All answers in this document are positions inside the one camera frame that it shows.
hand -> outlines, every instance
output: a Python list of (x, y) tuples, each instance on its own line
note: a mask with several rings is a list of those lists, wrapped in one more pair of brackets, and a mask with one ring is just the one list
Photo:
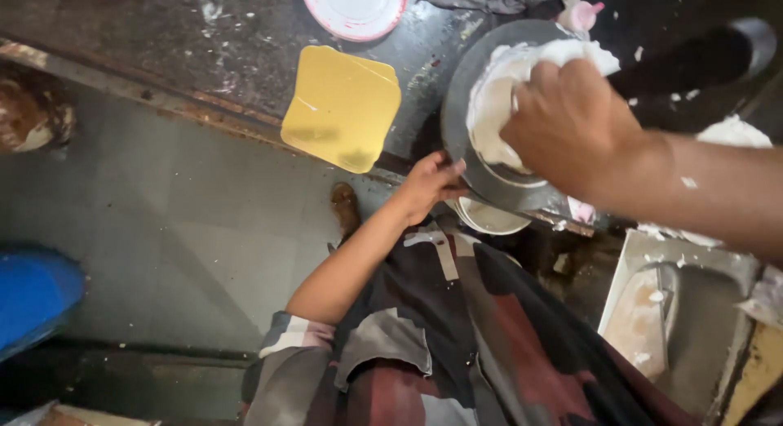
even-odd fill
[(607, 181), (662, 143), (589, 60), (539, 62), (517, 88), (518, 111), (500, 132), (522, 163), (556, 188), (600, 203)]
[(387, 202), (399, 213), (406, 227), (423, 221), (438, 201), (455, 200), (467, 194), (460, 180), (465, 161), (444, 164), (445, 158), (445, 151), (437, 151), (418, 161)]

white frosting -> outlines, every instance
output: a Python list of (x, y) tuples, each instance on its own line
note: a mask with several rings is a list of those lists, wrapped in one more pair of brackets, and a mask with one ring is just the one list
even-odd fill
[(484, 161), (502, 162), (527, 172), (517, 153), (500, 139), (500, 130), (511, 118), (511, 91), (519, 82), (530, 80), (530, 71), (540, 60), (563, 66), (577, 58), (591, 60), (602, 75), (620, 69), (619, 60), (602, 50), (598, 42), (553, 40), (540, 47), (520, 43), (513, 48), (503, 45), (493, 51), (489, 65), (471, 90), (465, 119), (473, 147)]

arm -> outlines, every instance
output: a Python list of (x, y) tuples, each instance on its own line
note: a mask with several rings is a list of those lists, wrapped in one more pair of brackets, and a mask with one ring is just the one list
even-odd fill
[(424, 220), (436, 202), (465, 195), (454, 187), (465, 163), (444, 162), (444, 152), (419, 161), (386, 204), (301, 283), (286, 312), (330, 325), (342, 320), (403, 231)]
[(783, 151), (644, 131), (586, 60), (562, 69), (539, 64), (517, 97), (518, 113), (501, 137), (563, 192), (604, 211), (783, 258)]

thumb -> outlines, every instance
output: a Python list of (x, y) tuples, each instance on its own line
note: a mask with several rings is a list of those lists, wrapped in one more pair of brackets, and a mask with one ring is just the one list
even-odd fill
[(435, 175), (438, 189), (442, 189), (448, 184), (453, 184), (465, 171), (465, 167), (465, 160), (460, 159), (458, 162), (450, 164), (438, 171)]

pink object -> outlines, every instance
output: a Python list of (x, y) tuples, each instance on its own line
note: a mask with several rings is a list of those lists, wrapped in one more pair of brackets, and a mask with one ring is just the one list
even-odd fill
[(589, 2), (578, 1), (560, 13), (560, 16), (557, 16), (557, 22), (573, 32), (587, 32), (595, 25), (596, 15), (603, 9), (604, 4), (601, 2), (593, 5)]
[(353, 42), (376, 40), (397, 26), (408, 0), (305, 0), (324, 29)]

